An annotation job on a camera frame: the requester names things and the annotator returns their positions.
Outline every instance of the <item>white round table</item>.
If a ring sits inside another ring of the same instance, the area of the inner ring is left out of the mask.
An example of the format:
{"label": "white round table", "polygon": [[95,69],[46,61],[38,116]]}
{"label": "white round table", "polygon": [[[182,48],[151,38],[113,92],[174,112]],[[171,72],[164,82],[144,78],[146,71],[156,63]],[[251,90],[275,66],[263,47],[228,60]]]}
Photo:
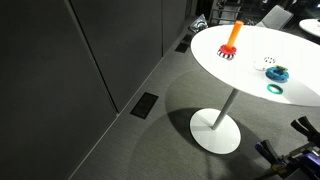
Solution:
{"label": "white round table", "polygon": [[299,22],[299,26],[302,30],[320,37],[320,22],[318,22],[318,19],[304,19]]}
{"label": "white round table", "polygon": [[[210,74],[234,89],[221,111],[202,109],[191,118],[190,130],[199,145],[217,154],[233,152],[240,144],[240,130],[227,115],[239,92],[270,101],[299,106],[320,106],[320,46],[281,31],[243,26],[235,41],[233,60],[217,55],[226,44],[233,25],[216,26],[198,33],[191,50],[198,63]],[[289,79],[277,83],[266,77],[265,71],[254,68],[254,62],[274,58],[276,65],[288,68]],[[283,94],[268,91],[269,84],[283,89]]]}

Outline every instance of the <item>teal ring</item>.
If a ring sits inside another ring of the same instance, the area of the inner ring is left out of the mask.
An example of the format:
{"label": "teal ring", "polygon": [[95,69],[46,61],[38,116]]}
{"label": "teal ring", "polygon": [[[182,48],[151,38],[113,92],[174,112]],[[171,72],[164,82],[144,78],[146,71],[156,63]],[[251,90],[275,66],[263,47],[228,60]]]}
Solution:
{"label": "teal ring", "polygon": [[280,86],[275,85],[275,84],[269,84],[269,85],[267,86],[267,88],[268,88],[268,90],[269,90],[270,92],[272,92],[273,94],[282,94],[282,93],[283,93],[283,89],[282,89]]}

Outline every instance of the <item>blue toy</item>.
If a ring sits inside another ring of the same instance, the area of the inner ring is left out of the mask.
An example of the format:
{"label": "blue toy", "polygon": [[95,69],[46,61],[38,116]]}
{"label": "blue toy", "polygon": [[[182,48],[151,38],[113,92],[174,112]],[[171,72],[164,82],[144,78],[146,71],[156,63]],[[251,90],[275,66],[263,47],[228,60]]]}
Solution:
{"label": "blue toy", "polygon": [[283,83],[287,82],[289,78],[289,74],[287,72],[287,68],[281,66],[275,66],[268,68],[266,71],[266,76],[276,82]]}

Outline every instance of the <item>small white object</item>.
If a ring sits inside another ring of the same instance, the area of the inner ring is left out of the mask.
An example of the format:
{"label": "small white object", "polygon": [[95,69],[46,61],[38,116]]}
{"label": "small white object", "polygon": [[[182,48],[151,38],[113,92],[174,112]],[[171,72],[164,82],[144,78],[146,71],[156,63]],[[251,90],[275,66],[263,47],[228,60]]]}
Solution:
{"label": "small white object", "polygon": [[265,71],[270,67],[274,66],[276,60],[272,57],[265,57],[254,61],[254,68],[259,71]]}

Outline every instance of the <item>dark gray wall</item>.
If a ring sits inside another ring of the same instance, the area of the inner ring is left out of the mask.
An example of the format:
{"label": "dark gray wall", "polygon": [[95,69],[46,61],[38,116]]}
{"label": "dark gray wall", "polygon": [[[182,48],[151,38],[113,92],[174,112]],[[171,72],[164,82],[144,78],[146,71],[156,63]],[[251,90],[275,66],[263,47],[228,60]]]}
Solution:
{"label": "dark gray wall", "polygon": [[163,52],[169,50],[183,29],[187,0],[163,0]]}
{"label": "dark gray wall", "polygon": [[72,4],[121,111],[161,59],[161,0]]}
{"label": "dark gray wall", "polygon": [[66,179],[115,118],[63,2],[0,2],[0,179]]}

